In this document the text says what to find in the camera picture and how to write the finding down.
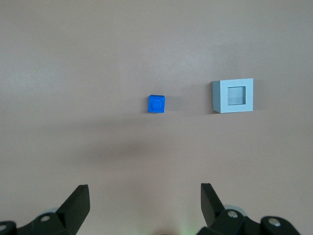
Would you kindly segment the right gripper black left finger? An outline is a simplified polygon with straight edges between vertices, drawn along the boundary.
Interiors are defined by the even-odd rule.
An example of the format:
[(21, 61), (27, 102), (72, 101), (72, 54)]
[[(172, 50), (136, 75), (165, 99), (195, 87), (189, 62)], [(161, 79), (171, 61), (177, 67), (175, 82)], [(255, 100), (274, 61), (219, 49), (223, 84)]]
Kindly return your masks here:
[(88, 185), (79, 185), (55, 211), (46, 212), (18, 228), (14, 221), (2, 221), (2, 235), (75, 235), (90, 211)]

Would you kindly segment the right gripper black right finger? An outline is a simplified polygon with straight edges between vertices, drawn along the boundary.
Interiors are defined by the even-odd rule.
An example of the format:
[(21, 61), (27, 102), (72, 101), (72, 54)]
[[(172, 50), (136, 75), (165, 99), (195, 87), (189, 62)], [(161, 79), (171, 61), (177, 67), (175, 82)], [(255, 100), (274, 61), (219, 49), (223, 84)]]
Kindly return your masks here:
[(298, 235), (287, 220), (265, 216), (259, 223), (235, 209), (226, 209), (210, 183), (201, 184), (201, 211), (207, 226), (199, 235)]

